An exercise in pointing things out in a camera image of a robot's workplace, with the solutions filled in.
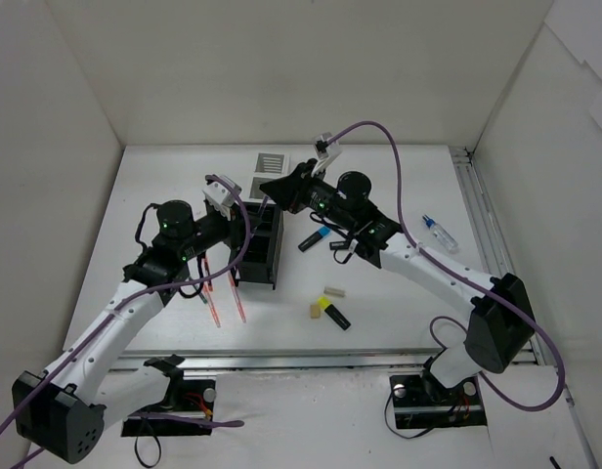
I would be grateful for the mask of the purple gel pen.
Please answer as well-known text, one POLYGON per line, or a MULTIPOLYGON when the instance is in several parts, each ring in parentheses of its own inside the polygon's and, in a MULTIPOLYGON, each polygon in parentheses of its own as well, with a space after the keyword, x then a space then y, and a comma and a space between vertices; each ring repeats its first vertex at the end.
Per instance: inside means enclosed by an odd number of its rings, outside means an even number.
POLYGON ((259 217, 259 218, 262 218, 262 217, 263 217, 263 214, 264 214, 264 212, 265 212, 265 209, 266 209, 266 207, 267 207, 267 205, 268 205, 268 201, 269 201, 269 198, 268 198, 268 196, 267 196, 267 195, 265 195, 265 196, 263 197, 262 201, 261 201, 261 204, 260 204, 260 207, 259 207, 259 210, 258 210, 258 217, 259 217))

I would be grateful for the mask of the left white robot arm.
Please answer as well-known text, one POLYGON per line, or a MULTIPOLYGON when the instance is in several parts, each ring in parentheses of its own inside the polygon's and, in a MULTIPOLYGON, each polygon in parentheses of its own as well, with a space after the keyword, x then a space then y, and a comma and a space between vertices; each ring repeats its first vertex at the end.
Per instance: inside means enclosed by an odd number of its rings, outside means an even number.
POLYGON ((158 207, 159 233, 138 259, 100 315, 71 348, 42 373, 23 372, 12 386, 18 433, 76 464, 104 430, 148 406, 169 410, 184 397, 182 358, 145 361, 116 388, 104 387, 108 372, 141 329, 188 283, 188 262, 223 242, 244 253, 250 218, 241 202, 207 203, 195 219, 191 207, 171 200, 158 207))

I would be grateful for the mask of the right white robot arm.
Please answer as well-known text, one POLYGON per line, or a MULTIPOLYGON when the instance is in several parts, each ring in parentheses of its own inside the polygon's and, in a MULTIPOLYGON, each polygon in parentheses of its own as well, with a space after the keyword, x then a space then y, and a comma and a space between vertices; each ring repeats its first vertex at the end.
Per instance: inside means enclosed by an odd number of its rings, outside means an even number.
POLYGON ((441 403, 465 378, 480 371, 503 373, 534 334, 534 315, 518 277, 472 270, 408 240, 399 224, 370 200, 370 179, 341 175, 336 186, 315 176, 314 160, 260 189, 292 214, 310 209, 345 231, 355 254, 374 267, 405 277, 443 300, 468 321, 466 337, 434 358, 420 379, 423 396, 441 403))

